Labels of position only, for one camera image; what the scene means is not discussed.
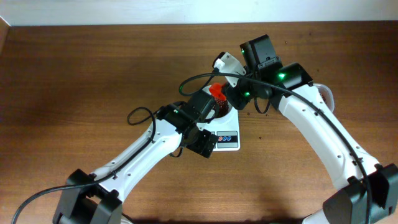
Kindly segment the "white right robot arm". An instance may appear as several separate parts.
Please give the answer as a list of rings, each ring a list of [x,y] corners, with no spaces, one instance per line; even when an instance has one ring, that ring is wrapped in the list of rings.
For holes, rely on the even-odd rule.
[[[333,100],[298,63],[283,65],[267,35],[241,44],[244,61],[225,54],[213,66],[227,76],[223,94],[237,110],[265,99],[301,132],[336,189],[304,223],[376,223],[397,210],[397,166],[383,166],[345,130]]]

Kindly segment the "red plastic scoop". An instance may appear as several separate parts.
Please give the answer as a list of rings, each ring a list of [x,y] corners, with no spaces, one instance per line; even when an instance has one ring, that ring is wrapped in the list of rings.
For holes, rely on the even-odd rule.
[[[226,101],[226,96],[223,94],[222,90],[223,85],[219,83],[214,83],[209,87],[209,92],[213,98],[220,101]]]

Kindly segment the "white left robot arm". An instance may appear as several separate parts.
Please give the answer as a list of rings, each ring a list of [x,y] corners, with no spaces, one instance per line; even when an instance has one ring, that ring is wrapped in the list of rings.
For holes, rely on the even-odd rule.
[[[178,101],[149,112],[146,132],[112,161],[86,174],[78,169],[67,179],[53,223],[124,223],[123,203],[134,186],[164,157],[187,148],[209,158],[217,136],[198,124],[209,123],[216,102],[198,91],[188,101]]]

